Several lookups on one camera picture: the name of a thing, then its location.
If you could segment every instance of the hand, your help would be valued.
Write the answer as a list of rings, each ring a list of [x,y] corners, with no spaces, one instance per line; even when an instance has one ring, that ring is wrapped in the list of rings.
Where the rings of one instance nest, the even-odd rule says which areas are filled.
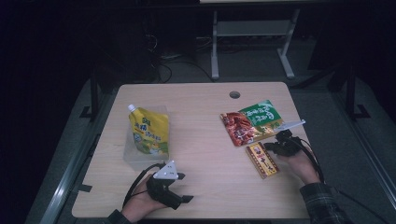
[[[134,194],[139,194],[133,196],[122,208],[122,214],[130,222],[136,222],[151,212],[166,207],[166,205],[163,203],[152,200],[147,193],[146,182],[149,180],[149,178],[150,175],[148,175],[142,182],[140,182],[140,184],[136,186],[134,189]]]
[[[277,157],[285,161],[289,164],[291,170],[298,176],[300,179],[307,185],[312,183],[319,183],[320,179],[318,177],[317,172],[315,171],[314,166],[312,165],[311,160],[305,155],[305,153],[300,150],[294,156]]]

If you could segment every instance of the dark jacket sleeve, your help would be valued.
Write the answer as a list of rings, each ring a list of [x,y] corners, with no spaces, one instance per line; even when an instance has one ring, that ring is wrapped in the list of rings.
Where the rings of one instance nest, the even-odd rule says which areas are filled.
[[[114,212],[108,216],[107,220],[111,224],[133,224],[130,222],[119,210],[114,210]]]
[[[313,224],[353,223],[338,206],[329,186],[313,183],[300,188]]]

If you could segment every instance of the wooden table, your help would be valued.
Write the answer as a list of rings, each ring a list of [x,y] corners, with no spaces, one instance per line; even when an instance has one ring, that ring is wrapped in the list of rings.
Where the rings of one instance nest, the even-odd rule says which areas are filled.
[[[230,97],[238,91],[239,99]],[[285,121],[300,120],[289,90],[281,82],[124,85],[120,88],[95,150],[72,213],[107,217],[121,209],[125,193],[140,174],[122,158],[130,122],[127,106],[166,105],[170,119],[170,156],[184,173],[170,190],[193,195],[177,210],[165,208],[149,218],[274,219],[308,218],[299,192],[303,183],[270,152],[280,172],[261,179],[245,147],[235,147],[219,118],[270,100]],[[304,127],[293,135],[307,140]],[[271,137],[263,142],[275,142]]]

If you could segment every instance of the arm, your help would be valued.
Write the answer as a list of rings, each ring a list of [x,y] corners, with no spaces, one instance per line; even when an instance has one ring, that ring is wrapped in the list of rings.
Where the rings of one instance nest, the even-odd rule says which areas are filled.
[[[134,190],[135,196],[125,204],[121,212],[115,210],[108,217],[110,223],[129,224],[137,222],[151,212],[166,207],[164,204],[152,200],[147,193],[146,182],[149,178],[150,176],[148,175],[139,185],[136,186],[136,189]]]
[[[321,183],[311,160],[303,151],[291,157],[277,156],[305,183],[300,189],[311,223],[352,223],[332,196],[330,187]]]

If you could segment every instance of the table hole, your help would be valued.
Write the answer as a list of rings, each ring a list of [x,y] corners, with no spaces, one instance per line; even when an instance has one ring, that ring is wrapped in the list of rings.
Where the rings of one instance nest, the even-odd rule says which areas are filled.
[[[231,91],[230,97],[233,99],[238,99],[239,97],[241,97],[241,93],[239,93],[239,91]]]

